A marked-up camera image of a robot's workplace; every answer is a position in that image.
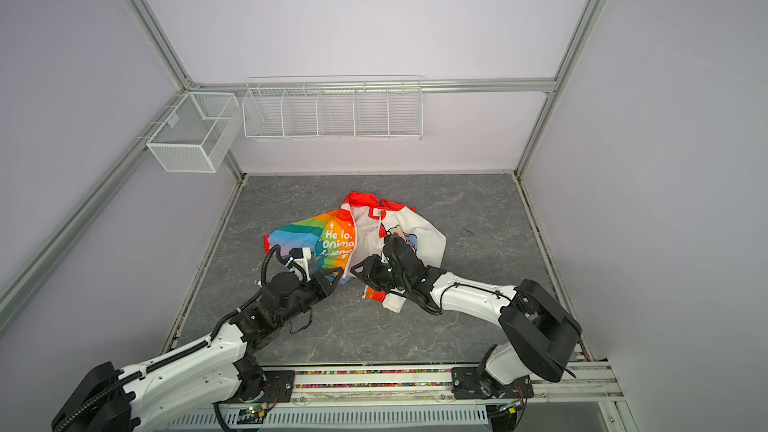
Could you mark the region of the colourful red white kids jacket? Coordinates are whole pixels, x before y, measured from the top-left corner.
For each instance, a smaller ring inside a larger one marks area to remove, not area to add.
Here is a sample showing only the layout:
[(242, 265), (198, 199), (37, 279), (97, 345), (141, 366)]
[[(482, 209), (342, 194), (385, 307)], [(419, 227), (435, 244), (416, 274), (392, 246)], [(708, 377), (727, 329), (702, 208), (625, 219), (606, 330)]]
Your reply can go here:
[[(317, 270), (344, 269), (340, 284), (355, 277), (353, 265), (382, 256), (384, 239), (391, 235), (401, 236), (424, 264), (441, 267), (446, 237), (436, 226), (404, 204), (361, 192), (349, 194), (335, 210), (275, 229), (265, 238), (265, 250), (284, 266), (291, 249), (309, 247)], [(408, 301), (366, 287), (369, 295), (381, 295), (389, 310), (399, 311)]]

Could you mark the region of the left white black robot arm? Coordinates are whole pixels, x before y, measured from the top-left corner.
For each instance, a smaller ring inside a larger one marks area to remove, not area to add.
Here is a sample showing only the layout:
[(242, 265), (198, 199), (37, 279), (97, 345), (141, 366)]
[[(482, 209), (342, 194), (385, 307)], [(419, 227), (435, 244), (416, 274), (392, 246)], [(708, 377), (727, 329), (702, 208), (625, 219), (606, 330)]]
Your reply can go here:
[(122, 369), (91, 369), (51, 423), (54, 431), (153, 431), (205, 405), (278, 399), (255, 354), (280, 329), (336, 289), (342, 269), (300, 278), (281, 272), (262, 281), (241, 307), (213, 330), (169, 353)]

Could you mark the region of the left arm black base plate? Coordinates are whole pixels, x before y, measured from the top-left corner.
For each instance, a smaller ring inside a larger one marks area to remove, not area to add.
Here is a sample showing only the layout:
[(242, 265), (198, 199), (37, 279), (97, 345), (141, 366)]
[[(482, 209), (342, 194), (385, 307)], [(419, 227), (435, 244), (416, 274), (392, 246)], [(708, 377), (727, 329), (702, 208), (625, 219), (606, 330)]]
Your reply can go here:
[(245, 379), (230, 402), (287, 403), (291, 400), (296, 372), (289, 369), (267, 370)]

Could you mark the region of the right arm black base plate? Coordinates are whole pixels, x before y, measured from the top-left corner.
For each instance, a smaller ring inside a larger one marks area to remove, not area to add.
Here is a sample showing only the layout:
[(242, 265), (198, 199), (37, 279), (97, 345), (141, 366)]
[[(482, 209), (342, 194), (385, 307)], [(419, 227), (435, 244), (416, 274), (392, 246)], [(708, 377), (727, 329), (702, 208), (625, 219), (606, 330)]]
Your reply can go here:
[(456, 399), (529, 399), (534, 396), (528, 376), (518, 378), (508, 385), (493, 379), (488, 373), (475, 367), (451, 368), (452, 394)]

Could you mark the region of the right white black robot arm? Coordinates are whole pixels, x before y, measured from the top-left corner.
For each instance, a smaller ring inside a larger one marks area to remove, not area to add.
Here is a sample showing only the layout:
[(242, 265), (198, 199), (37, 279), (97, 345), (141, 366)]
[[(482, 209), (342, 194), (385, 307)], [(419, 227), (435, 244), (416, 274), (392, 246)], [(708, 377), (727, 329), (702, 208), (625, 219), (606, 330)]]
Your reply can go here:
[(385, 238), (383, 255), (351, 267), (352, 274), (377, 292), (394, 294), (433, 315), (454, 311), (500, 327), (506, 342), (492, 346), (454, 390), (471, 397), (500, 397), (518, 380), (536, 375), (551, 383), (572, 375), (568, 362), (582, 327), (545, 288), (525, 279), (517, 286), (469, 280), (424, 264), (397, 235)]

